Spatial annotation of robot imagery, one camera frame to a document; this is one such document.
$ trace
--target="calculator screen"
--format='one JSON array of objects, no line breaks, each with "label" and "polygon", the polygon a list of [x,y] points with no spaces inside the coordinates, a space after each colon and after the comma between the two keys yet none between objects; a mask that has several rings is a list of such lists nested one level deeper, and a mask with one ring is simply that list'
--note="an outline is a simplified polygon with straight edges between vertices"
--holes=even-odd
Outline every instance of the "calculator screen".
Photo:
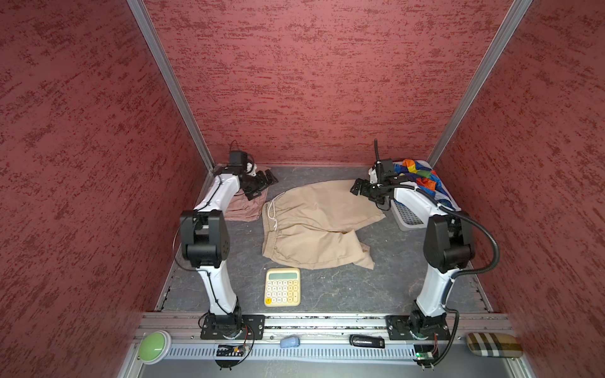
[{"label": "calculator screen", "polygon": [[270,273],[269,279],[296,279],[296,273]]}]

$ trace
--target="small blue object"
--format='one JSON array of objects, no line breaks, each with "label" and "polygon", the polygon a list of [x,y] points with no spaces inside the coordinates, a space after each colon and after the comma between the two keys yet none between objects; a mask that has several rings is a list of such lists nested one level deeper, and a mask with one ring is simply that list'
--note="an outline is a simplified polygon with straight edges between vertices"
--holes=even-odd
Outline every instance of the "small blue object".
[{"label": "small blue object", "polygon": [[301,345],[301,341],[296,336],[290,336],[280,341],[280,347],[292,348]]}]

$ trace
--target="striped case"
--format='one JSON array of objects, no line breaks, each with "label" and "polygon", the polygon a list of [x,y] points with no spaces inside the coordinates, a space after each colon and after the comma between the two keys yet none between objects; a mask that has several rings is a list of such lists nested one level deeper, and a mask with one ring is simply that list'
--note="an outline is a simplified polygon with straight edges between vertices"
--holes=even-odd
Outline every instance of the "striped case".
[{"label": "striped case", "polygon": [[466,344],[476,356],[511,358],[523,355],[523,348],[517,339],[505,333],[469,333]]}]

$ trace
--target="red wall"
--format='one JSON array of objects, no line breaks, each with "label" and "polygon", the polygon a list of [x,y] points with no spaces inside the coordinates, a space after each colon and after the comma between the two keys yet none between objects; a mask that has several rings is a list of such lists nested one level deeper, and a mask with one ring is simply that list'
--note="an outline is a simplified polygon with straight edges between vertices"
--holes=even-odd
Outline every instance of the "red wall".
[{"label": "red wall", "polygon": [[212,156],[427,158],[511,0],[148,0]]},{"label": "red wall", "polygon": [[437,170],[538,375],[605,376],[605,3],[534,0]]},{"label": "red wall", "polygon": [[5,1],[0,30],[0,375],[113,378],[201,158],[126,1]]}]

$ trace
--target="pink cloth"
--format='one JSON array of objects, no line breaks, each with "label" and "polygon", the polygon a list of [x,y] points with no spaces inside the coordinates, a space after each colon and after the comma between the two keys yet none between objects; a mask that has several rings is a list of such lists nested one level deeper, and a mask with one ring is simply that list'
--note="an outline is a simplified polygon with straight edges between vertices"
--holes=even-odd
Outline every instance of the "pink cloth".
[{"label": "pink cloth", "polygon": [[[268,169],[268,167],[257,166],[257,172],[265,171],[266,169]],[[248,201],[244,192],[240,189],[229,203],[227,211],[225,211],[225,220],[242,222],[255,221],[261,215],[266,200],[267,189],[263,190],[260,197],[256,197],[252,201]]]}]

